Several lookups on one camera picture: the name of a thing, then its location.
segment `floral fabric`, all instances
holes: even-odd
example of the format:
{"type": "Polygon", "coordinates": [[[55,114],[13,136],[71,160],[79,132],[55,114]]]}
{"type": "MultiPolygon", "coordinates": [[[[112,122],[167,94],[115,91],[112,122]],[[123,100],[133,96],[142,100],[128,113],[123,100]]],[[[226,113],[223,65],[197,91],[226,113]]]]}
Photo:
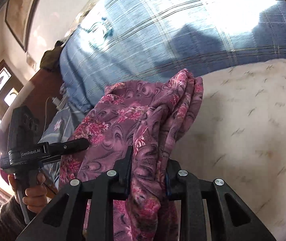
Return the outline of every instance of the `floral fabric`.
{"type": "Polygon", "coordinates": [[[114,240],[177,240],[175,206],[165,197],[165,170],[175,142],[195,120],[202,96],[202,78],[186,69],[165,84],[128,81],[107,86],[70,138],[85,137],[91,146],[62,157],[60,187],[76,177],[96,178],[134,146],[130,196],[114,201],[114,240]]]}

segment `picture frame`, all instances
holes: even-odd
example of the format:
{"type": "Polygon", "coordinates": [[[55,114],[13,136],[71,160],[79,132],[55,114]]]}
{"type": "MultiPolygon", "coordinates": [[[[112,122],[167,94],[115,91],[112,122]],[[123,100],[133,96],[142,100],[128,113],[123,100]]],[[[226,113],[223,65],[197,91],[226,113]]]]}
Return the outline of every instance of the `picture frame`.
{"type": "Polygon", "coordinates": [[[8,0],[6,5],[5,23],[24,52],[27,52],[38,2],[39,0],[8,0]]]}

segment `finger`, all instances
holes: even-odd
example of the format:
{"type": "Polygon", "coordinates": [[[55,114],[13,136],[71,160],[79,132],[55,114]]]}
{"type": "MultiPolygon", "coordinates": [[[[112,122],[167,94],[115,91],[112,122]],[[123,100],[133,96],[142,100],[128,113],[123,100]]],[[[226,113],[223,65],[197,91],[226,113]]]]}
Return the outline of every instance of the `finger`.
{"type": "Polygon", "coordinates": [[[38,180],[38,183],[41,185],[41,184],[43,184],[44,182],[45,182],[45,176],[44,176],[44,174],[42,174],[42,173],[38,173],[38,175],[37,175],[37,180],[38,180]]]}
{"type": "Polygon", "coordinates": [[[28,197],[46,196],[47,189],[44,185],[38,185],[33,188],[26,189],[25,194],[28,197]]]}
{"type": "Polygon", "coordinates": [[[23,197],[23,203],[28,206],[33,207],[44,207],[47,205],[47,198],[46,196],[41,197],[23,197]]]}
{"type": "Polygon", "coordinates": [[[8,175],[8,182],[9,182],[11,188],[13,189],[13,191],[16,191],[17,190],[17,182],[16,182],[14,175],[8,175]]]}
{"type": "Polygon", "coordinates": [[[27,206],[28,210],[38,214],[44,207],[27,206]]]}

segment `round metal pivot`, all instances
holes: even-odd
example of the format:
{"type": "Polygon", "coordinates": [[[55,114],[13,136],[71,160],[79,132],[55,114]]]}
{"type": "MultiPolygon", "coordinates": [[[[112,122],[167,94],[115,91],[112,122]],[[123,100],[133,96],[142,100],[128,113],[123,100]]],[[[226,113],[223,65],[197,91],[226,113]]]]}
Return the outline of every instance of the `round metal pivot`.
{"type": "Polygon", "coordinates": [[[108,175],[109,177],[114,177],[114,176],[116,175],[116,171],[115,171],[115,170],[109,170],[109,171],[107,172],[107,175],[108,175]]]}
{"type": "Polygon", "coordinates": [[[79,184],[79,180],[78,179],[73,179],[70,181],[70,184],[74,187],[77,186],[79,184]]]}
{"type": "Polygon", "coordinates": [[[220,178],[217,178],[214,182],[215,182],[218,186],[222,186],[222,185],[224,184],[223,179],[220,179],[220,178]]]}
{"type": "Polygon", "coordinates": [[[187,176],[187,171],[186,170],[179,170],[178,174],[182,177],[187,176]]]}

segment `gray sweater sleeve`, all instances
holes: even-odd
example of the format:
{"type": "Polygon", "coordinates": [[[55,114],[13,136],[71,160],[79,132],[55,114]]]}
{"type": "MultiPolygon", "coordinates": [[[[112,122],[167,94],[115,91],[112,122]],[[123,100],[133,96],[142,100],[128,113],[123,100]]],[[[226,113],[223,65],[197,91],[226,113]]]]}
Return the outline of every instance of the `gray sweater sleeve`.
{"type": "Polygon", "coordinates": [[[0,240],[15,241],[25,227],[20,205],[11,197],[0,209],[0,240]]]}

